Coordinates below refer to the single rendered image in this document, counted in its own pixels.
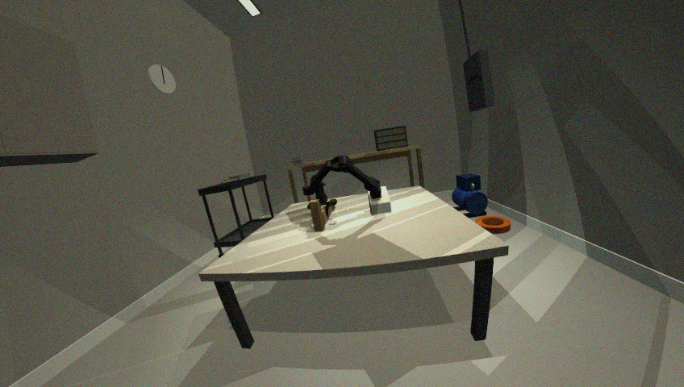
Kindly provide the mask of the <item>brown wooden post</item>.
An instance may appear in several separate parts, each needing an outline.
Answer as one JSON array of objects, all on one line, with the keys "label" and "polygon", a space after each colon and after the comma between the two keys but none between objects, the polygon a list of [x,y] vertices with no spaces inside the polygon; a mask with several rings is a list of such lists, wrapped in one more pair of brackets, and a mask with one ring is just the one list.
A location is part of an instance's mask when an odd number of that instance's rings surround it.
[{"label": "brown wooden post", "polygon": [[324,227],[324,223],[323,223],[323,216],[322,216],[322,211],[321,211],[319,199],[310,200],[309,206],[310,206],[310,210],[311,210],[311,217],[312,217],[312,222],[313,222],[315,232],[324,231],[325,227]]}]

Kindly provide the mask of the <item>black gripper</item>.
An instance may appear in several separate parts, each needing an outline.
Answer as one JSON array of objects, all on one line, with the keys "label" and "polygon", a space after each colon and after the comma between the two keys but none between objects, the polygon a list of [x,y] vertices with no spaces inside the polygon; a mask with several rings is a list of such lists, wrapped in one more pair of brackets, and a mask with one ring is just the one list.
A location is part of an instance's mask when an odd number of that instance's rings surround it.
[{"label": "black gripper", "polygon": [[[329,209],[329,207],[330,207],[330,206],[333,206],[333,205],[336,205],[336,203],[337,203],[337,200],[336,200],[336,199],[331,199],[329,202],[326,202],[325,193],[316,194],[316,199],[319,199],[319,202],[320,202],[320,205],[321,205],[321,206],[322,206],[322,205],[326,205],[326,206],[325,206],[326,215],[328,215],[328,209]],[[310,209],[309,204],[307,205],[307,209]]]}]

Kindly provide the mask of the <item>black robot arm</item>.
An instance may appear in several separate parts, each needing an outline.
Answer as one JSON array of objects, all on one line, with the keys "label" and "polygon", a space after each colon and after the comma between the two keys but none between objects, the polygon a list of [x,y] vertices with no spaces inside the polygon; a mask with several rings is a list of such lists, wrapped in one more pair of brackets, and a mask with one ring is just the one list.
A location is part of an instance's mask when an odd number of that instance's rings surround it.
[{"label": "black robot arm", "polygon": [[[338,167],[332,166],[337,161],[339,161]],[[351,173],[354,177],[364,183],[365,189],[370,191],[370,196],[372,199],[382,197],[381,182],[374,177],[368,177],[359,168],[357,168],[352,163],[351,159],[346,155],[336,156],[331,160],[326,160],[325,164],[318,171],[318,173],[311,177],[310,185],[302,187],[303,194],[305,196],[312,195],[314,192],[315,194],[323,194],[323,187],[326,184],[323,182],[321,183],[321,181],[325,178],[329,171]]]}]

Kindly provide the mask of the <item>brown wooden board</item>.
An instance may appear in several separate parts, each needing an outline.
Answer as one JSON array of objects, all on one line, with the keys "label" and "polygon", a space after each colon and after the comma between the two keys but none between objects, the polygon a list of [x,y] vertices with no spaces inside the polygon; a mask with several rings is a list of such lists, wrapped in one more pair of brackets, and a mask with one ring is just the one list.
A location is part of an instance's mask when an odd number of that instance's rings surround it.
[{"label": "brown wooden board", "polygon": [[[326,205],[325,205],[325,206],[326,206]],[[326,215],[325,206],[324,206],[323,209],[321,210],[321,211],[322,211],[322,216],[323,216],[323,223],[325,223],[325,222],[327,221],[327,219],[328,219],[328,217],[330,216],[331,212],[332,212],[333,209],[335,208],[335,205],[330,206],[329,209],[328,209],[328,215]]]}]

